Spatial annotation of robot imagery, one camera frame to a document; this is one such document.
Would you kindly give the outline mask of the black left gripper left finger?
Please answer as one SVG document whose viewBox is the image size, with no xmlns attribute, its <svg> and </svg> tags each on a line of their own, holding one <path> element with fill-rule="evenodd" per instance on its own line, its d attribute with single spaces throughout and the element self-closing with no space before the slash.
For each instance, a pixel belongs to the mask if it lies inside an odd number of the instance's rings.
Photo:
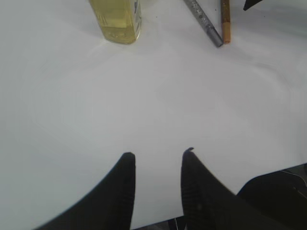
<svg viewBox="0 0 307 230">
<path fill-rule="evenodd" d="M 40 230 L 129 230 L 136 186 L 136 158 L 122 154 L 112 170 L 83 199 Z"/>
</svg>

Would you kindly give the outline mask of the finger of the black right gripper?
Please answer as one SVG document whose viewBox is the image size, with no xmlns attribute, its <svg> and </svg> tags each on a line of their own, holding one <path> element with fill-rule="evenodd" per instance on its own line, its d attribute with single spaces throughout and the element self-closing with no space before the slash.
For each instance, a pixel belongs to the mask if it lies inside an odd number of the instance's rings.
<svg viewBox="0 0 307 230">
<path fill-rule="evenodd" d="M 261 2 L 262 0 L 246 0 L 243 10 L 247 11 L 248 9 L 250 9 L 251 7 L 253 7 L 254 5 L 258 4 L 259 2 Z"/>
</svg>

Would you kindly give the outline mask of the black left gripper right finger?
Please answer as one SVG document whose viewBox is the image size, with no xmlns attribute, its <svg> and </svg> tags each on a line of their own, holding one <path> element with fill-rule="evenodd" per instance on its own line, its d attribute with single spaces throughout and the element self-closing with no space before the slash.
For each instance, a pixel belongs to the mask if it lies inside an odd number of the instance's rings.
<svg viewBox="0 0 307 230">
<path fill-rule="evenodd" d="M 181 201 L 189 230 L 287 229 L 228 190 L 192 148 L 182 156 Z"/>
</svg>

